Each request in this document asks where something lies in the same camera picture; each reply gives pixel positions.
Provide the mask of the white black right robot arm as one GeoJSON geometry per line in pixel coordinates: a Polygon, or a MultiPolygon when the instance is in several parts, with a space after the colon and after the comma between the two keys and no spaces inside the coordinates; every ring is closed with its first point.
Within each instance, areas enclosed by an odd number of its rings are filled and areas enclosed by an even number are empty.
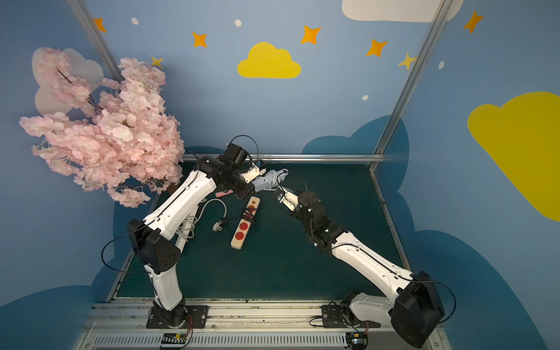
{"type": "Polygon", "coordinates": [[[274,196],[298,219],[306,236],[323,254],[331,255],[358,271],[386,297],[384,304],[357,293],[347,303],[354,321],[389,321],[393,330],[410,346],[420,349],[437,326],[444,321],[445,310],[437,291],[437,282],[420,271],[417,274],[395,265],[360,241],[325,214],[322,200],[313,192],[298,195],[276,190],[274,196]]]}

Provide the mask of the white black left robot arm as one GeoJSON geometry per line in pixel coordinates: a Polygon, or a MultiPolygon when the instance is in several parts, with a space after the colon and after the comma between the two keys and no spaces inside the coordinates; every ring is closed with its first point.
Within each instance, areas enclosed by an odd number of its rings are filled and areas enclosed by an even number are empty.
{"type": "Polygon", "coordinates": [[[205,156],[173,194],[143,220],[128,223],[134,253],[144,265],[155,292],[156,309],[172,313],[184,302],[176,275],[182,250],[172,242],[179,226],[216,190],[231,190],[242,200],[255,192],[252,181],[265,172],[264,162],[230,143],[223,154],[205,156]]]}

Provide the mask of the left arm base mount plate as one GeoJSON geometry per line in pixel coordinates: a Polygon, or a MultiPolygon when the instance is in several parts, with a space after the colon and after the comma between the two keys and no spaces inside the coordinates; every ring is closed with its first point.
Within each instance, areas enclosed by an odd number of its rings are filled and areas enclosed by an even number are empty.
{"type": "Polygon", "coordinates": [[[204,329],[208,319],[209,307],[206,305],[185,306],[179,304],[167,311],[153,304],[150,309],[147,329],[204,329]]]}

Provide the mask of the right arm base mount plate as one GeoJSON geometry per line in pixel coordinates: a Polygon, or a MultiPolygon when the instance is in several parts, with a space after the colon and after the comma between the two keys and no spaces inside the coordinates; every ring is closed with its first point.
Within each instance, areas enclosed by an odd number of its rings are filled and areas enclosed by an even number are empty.
{"type": "Polygon", "coordinates": [[[322,326],[324,328],[381,328],[378,322],[360,321],[351,313],[348,306],[330,303],[321,306],[322,326]]]}

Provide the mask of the beige red socket power strip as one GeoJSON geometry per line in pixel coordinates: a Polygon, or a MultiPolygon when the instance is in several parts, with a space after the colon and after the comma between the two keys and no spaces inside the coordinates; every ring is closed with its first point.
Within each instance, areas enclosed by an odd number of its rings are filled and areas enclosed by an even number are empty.
{"type": "Polygon", "coordinates": [[[233,249],[241,250],[244,242],[249,233],[249,229],[256,223],[256,214],[260,208],[261,199],[257,196],[252,196],[245,209],[242,211],[242,216],[239,224],[236,227],[230,246],[233,249]]]}

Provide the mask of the white power strip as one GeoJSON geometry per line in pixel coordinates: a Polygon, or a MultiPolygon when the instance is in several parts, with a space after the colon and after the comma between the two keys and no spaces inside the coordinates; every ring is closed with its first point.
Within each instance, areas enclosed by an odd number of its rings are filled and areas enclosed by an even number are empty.
{"type": "Polygon", "coordinates": [[[175,245],[180,252],[183,252],[186,243],[195,237],[195,223],[197,223],[195,215],[187,216],[176,230],[177,240],[175,245]]]}

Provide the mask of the small white adapter strip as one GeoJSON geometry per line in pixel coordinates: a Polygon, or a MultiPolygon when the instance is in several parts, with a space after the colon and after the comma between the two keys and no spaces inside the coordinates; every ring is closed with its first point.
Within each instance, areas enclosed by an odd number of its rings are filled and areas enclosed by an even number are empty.
{"type": "Polygon", "coordinates": [[[267,171],[263,176],[259,176],[252,182],[255,186],[255,192],[274,191],[284,182],[288,174],[289,171],[287,169],[267,171]]]}

